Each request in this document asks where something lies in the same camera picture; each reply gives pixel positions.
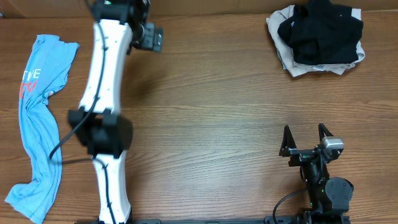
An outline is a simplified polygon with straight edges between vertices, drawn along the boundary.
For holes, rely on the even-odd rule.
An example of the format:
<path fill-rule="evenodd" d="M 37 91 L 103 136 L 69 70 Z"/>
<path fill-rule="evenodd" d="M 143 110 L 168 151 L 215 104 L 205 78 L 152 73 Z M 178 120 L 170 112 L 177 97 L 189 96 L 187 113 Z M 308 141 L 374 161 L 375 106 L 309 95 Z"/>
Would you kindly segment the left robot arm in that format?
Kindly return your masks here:
<path fill-rule="evenodd" d="M 132 49 L 160 52 L 163 30 L 148 22 L 150 1 L 95 1 L 90 72 L 79 106 L 69 110 L 72 133 L 87 148 L 98 182 L 97 223 L 132 223 L 125 161 L 133 125 L 121 115 L 121 84 Z"/>

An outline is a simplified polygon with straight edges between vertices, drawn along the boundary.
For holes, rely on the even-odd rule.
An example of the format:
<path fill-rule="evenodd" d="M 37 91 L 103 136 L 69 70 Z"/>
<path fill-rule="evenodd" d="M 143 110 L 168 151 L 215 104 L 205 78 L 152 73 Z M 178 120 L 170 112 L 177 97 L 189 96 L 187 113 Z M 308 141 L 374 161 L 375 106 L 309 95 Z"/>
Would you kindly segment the black t-shirt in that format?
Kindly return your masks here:
<path fill-rule="evenodd" d="M 296 63 L 353 63 L 359 59 L 363 21 L 352 12 L 352 7 L 329 0 L 309 1 L 294 6 L 293 15 L 280 24 L 277 33 L 292 49 Z"/>

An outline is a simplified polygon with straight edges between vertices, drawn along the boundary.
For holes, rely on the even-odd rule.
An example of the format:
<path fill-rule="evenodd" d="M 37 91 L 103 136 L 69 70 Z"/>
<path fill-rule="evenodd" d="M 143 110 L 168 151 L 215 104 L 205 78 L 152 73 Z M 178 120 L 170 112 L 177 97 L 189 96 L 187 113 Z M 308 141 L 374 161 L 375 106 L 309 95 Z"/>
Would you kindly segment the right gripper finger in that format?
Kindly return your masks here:
<path fill-rule="evenodd" d="M 320 142 L 322 142 L 325 137 L 333 137 L 333 134 L 326 128 L 323 123 L 320 123 L 318 125 L 318 133 Z"/>
<path fill-rule="evenodd" d="M 296 151 L 297 147 L 293 138 L 293 135 L 291 133 L 291 130 L 288 125 L 284 127 L 284 135 L 282 139 L 282 144 L 280 147 L 279 152 L 290 152 L 290 151 Z"/>

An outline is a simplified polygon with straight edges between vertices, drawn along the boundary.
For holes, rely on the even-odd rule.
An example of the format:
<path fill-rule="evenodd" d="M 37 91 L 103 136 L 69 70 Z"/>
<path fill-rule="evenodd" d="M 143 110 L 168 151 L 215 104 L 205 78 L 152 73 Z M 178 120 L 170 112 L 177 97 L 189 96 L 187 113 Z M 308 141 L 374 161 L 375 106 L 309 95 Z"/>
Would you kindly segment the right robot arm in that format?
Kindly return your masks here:
<path fill-rule="evenodd" d="M 280 199 L 272 212 L 272 221 L 279 223 L 349 223 L 344 214 L 349 211 L 354 186 L 347 179 L 330 177 L 327 164 L 339 158 L 344 149 L 343 141 L 332 135 L 323 123 L 318 125 L 320 142 L 313 149 L 299 150 L 288 126 L 284 135 L 279 156 L 290 159 L 289 166 L 299 167 L 300 178 L 305 188 Z M 295 195 L 308 192 L 310 208 L 301 208 L 294 216 L 278 217 L 279 205 Z"/>

